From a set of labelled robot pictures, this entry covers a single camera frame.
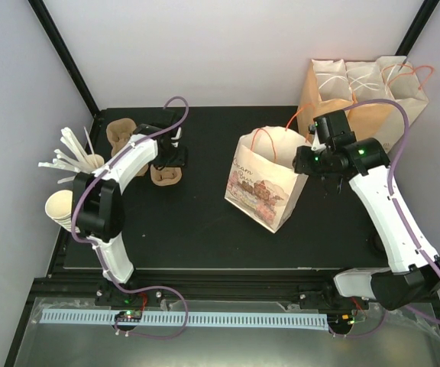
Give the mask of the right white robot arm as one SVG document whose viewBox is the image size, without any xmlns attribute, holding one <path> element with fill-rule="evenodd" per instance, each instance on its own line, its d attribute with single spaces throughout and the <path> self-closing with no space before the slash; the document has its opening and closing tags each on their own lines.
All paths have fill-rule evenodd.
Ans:
<svg viewBox="0 0 440 367">
<path fill-rule="evenodd" d="M 324 302 L 339 308 L 351 297 L 365 297 L 395 310 L 438 291 L 440 256 L 404 202 L 381 143 L 358 140 L 343 110 L 314 118 L 309 132 L 313 144 L 297 148 L 295 172 L 346 179 L 369 214 L 388 262 L 387 268 L 337 274 L 322 290 Z"/>
</svg>

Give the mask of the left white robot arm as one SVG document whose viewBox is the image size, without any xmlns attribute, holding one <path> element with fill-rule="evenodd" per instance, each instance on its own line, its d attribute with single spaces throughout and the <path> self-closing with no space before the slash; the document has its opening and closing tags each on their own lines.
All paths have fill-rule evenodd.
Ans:
<svg viewBox="0 0 440 367">
<path fill-rule="evenodd" d="M 122 231 L 125 225 L 124 193 L 138 174 L 148 169 L 158 186 L 176 184 L 188 160 L 188 149 L 180 143 L 179 117 L 163 109 L 150 122 L 129 129 L 130 119 L 108 126 L 108 139 L 119 149 L 92 173 L 79 173 L 73 179 L 71 229 L 79 241 L 89 242 L 102 265 L 103 276 L 116 282 L 112 295 L 123 305 L 133 304 L 140 288 L 130 280 L 134 266 L 127 255 Z"/>
</svg>

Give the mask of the printed Cream Bear paper bag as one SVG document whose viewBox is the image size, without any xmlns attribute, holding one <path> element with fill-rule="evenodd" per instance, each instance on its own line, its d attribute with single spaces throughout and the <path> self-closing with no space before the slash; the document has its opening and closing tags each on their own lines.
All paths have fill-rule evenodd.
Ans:
<svg viewBox="0 0 440 367">
<path fill-rule="evenodd" d="M 242 135 L 228 176 L 225 199 L 272 233 L 290 218 L 308 180 L 293 168 L 296 149 L 311 148 L 293 130 L 304 107 L 284 126 L 264 126 Z"/>
</svg>

